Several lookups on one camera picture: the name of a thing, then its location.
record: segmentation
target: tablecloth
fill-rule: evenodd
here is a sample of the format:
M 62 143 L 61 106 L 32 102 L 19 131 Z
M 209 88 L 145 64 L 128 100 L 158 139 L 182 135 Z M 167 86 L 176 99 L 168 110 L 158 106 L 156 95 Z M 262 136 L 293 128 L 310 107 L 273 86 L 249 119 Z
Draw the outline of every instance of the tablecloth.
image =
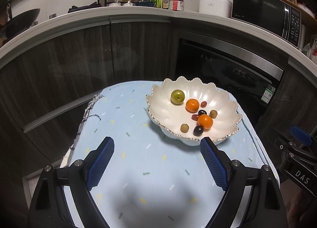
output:
M 68 165 L 84 159 L 105 136 L 115 141 L 115 152 L 91 194 L 110 227 L 116 228 L 201 228 L 216 210 L 224 192 L 215 182 L 200 153 L 166 137 L 151 122 L 145 96 L 161 81 L 130 81 L 105 88 L 89 103 L 74 145 L 65 156 Z M 248 117 L 242 114 L 239 131 L 218 145 L 230 159 L 245 166 L 271 166 Z M 246 187 L 232 224 L 243 217 L 250 187 Z M 69 187 L 64 187 L 67 204 L 77 227 L 83 227 Z

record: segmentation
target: green and white sticker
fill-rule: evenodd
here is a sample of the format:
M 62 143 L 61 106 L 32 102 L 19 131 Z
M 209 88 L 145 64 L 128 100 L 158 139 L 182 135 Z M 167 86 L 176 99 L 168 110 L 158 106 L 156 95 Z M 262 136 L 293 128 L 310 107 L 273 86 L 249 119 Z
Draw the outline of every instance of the green and white sticker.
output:
M 272 87 L 271 85 L 268 85 L 267 88 L 265 89 L 263 96 L 261 97 L 261 100 L 268 104 L 274 94 L 275 88 Z

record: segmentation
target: microwave handle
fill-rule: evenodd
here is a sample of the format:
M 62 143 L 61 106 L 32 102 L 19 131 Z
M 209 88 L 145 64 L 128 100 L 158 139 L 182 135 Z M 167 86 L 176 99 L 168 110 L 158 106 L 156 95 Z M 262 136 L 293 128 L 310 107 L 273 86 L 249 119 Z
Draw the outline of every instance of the microwave handle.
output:
M 288 25 L 289 25 L 289 14 L 290 14 L 290 6 L 284 3 L 284 27 L 282 38 L 287 40 L 288 36 Z

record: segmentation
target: built-in black oven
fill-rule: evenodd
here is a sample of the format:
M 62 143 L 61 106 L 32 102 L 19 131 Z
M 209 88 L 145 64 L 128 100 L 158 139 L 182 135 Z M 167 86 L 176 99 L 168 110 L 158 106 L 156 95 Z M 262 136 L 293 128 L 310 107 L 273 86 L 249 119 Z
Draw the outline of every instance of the built-in black oven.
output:
M 301 12 L 281 0 L 233 0 L 231 18 L 259 26 L 298 47 Z
M 230 92 L 255 126 L 280 84 L 283 70 L 230 43 L 181 32 L 176 77 L 200 78 Z

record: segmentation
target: white scalloped bowl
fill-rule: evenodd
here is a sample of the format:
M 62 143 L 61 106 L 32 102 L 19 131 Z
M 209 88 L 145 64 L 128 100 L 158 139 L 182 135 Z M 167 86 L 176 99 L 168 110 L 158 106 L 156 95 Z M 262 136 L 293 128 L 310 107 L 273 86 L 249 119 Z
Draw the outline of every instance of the white scalloped bowl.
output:
M 181 105 L 174 105 L 171 102 L 171 93 L 175 89 L 185 93 L 185 100 Z M 199 103 L 207 101 L 207 106 L 199 107 L 199 110 L 203 109 L 208 114 L 211 110 L 218 112 L 217 117 L 213 119 L 213 126 L 210 130 L 204 131 L 200 137 L 193 135 L 197 122 L 191 119 L 191 116 L 197 113 L 190 113 L 185 109 L 186 102 L 190 98 L 197 99 Z M 152 94 L 146 96 L 146 101 L 151 120 L 163 133 L 172 139 L 180 139 L 188 146 L 199 145 L 203 137 L 210 137 L 217 145 L 239 130 L 237 124 L 242 119 L 242 115 L 237 113 L 238 103 L 229 100 L 227 91 L 219 91 L 214 83 L 204 84 L 199 78 L 191 81 L 182 76 L 176 81 L 165 79 L 161 86 L 153 85 Z M 180 131 L 183 123 L 189 126 L 189 131 L 186 133 Z

